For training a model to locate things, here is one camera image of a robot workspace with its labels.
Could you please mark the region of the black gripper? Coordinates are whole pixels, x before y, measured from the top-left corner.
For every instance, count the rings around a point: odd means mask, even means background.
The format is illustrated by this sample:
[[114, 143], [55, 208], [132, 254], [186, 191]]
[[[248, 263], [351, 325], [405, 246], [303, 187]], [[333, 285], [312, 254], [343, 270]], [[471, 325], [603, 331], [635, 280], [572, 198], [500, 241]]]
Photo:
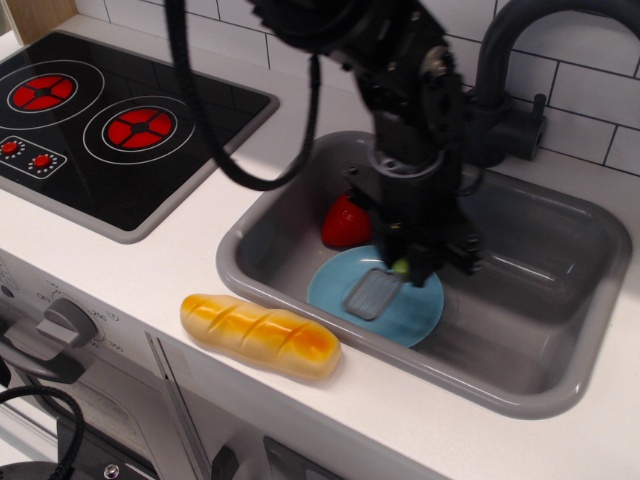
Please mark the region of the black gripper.
[[462, 154], [443, 151], [430, 165], [409, 166], [373, 151], [365, 164], [344, 171], [350, 199], [369, 215], [372, 242], [392, 267], [409, 262], [409, 279], [422, 288], [445, 265], [466, 274], [480, 270], [481, 237], [463, 213]]

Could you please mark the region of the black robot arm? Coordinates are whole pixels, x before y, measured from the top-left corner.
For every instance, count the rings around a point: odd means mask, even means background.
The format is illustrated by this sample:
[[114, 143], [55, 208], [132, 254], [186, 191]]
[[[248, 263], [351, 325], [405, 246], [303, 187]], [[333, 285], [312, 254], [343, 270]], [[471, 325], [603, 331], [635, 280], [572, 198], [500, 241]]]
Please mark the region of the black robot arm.
[[479, 269], [480, 238], [462, 213], [469, 102], [440, 24], [418, 1], [257, 1], [285, 44], [351, 72], [374, 127], [365, 165], [345, 174], [387, 265], [422, 286], [445, 265]]

